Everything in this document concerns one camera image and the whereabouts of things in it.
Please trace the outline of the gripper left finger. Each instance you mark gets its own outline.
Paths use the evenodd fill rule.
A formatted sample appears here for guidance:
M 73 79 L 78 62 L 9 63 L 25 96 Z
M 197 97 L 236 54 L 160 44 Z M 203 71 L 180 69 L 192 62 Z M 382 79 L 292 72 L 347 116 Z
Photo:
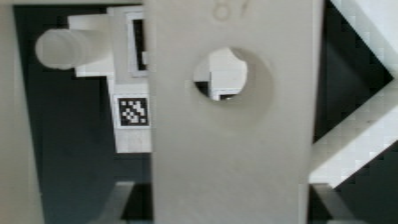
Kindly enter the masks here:
M 126 224 L 126 221 L 123 220 L 123 212 L 128 205 L 133 186 L 133 182 L 116 183 L 100 216 L 87 222 L 87 224 Z

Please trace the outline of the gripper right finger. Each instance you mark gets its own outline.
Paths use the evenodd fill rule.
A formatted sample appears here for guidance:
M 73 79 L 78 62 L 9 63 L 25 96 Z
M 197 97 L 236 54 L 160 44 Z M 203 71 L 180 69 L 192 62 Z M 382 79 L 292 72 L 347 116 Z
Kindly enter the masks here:
M 331 214 L 327 224 L 363 224 L 363 221 L 354 216 L 332 186 L 327 183 L 316 183 L 311 187 L 320 197 L 325 210 Z

